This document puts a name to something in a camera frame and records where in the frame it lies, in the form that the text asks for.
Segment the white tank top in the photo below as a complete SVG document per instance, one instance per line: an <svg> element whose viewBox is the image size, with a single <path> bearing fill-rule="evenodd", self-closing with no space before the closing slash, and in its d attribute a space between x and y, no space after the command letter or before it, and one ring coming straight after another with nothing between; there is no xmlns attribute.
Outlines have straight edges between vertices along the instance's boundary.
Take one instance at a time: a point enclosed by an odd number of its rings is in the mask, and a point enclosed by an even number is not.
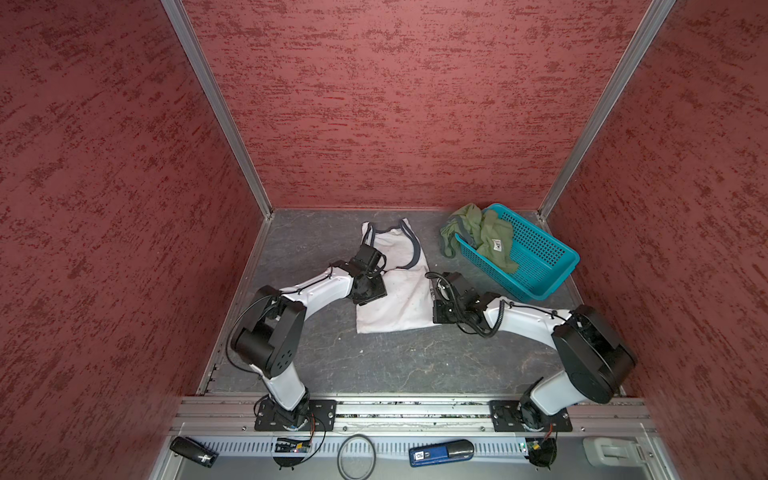
<svg viewBox="0 0 768 480"><path fill-rule="evenodd" d="M362 226L362 241L386 257L382 279L386 295L356 308L359 334L393 333L429 328L433 322L433 295L426 255L409 221L378 228Z"/></svg>

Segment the green tank top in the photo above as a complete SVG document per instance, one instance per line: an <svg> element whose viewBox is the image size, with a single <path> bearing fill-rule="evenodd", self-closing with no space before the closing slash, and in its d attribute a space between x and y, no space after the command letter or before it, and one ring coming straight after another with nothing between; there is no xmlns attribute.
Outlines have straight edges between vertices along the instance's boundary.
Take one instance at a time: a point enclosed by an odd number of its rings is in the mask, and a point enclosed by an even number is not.
<svg viewBox="0 0 768 480"><path fill-rule="evenodd" d="M467 204L449 216L440 229L440 237L441 253L446 258L459 253L458 239L462 239L506 274L514 274L519 268L510 257L514 226L494 210L482 211L473 203Z"/></svg>

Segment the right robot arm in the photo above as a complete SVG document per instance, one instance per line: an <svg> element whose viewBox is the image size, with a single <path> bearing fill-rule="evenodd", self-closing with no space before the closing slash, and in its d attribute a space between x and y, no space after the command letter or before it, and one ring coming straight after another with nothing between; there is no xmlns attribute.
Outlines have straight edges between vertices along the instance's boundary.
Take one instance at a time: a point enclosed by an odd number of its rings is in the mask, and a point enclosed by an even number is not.
<svg viewBox="0 0 768 480"><path fill-rule="evenodd" d="M572 405L607 404L638 363L608 320L590 306L548 310L494 292L479 294L458 272L425 277L434 287L434 323L454 324L484 339L515 334L558 354L559 372L535 381L516 401L491 404L498 431L541 432L553 428Z"/></svg>

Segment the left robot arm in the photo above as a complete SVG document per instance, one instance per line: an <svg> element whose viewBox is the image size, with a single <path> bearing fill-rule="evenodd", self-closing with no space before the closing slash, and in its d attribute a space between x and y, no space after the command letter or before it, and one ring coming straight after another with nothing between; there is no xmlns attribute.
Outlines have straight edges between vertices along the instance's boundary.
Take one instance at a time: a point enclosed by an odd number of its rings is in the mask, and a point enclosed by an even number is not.
<svg viewBox="0 0 768 480"><path fill-rule="evenodd" d="M387 294L381 266L336 262L323 273L284 288L264 286L236 321L229 349L267 389L254 405L256 431L303 431L312 427L310 394L294 361L305 321L333 302L366 305Z"/></svg>

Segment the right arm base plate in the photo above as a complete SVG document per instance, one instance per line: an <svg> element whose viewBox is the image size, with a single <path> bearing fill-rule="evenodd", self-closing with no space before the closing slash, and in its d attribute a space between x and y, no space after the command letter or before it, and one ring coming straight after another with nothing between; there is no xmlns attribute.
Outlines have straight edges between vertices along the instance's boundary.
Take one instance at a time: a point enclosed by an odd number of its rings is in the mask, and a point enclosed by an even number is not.
<svg viewBox="0 0 768 480"><path fill-rule="evenodd" d="M566 409L547 415L532 401L520 403L517 400L492 400L489 409L495 432L546 434L573 431Z"/></svg>

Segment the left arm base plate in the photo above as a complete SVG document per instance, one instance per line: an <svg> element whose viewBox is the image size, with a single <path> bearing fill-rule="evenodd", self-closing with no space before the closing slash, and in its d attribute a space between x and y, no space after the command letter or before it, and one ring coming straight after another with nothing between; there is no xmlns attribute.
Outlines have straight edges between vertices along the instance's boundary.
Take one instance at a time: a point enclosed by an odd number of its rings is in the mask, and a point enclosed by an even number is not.
<svg viewBox="0 0 768 480"><path fill-rule="evenodd" d="M309 432L313 427L332 431L337 402L334 400L304 399L295 409L287 410L271 398L255 405L254 430L257 432Z"/></svg>

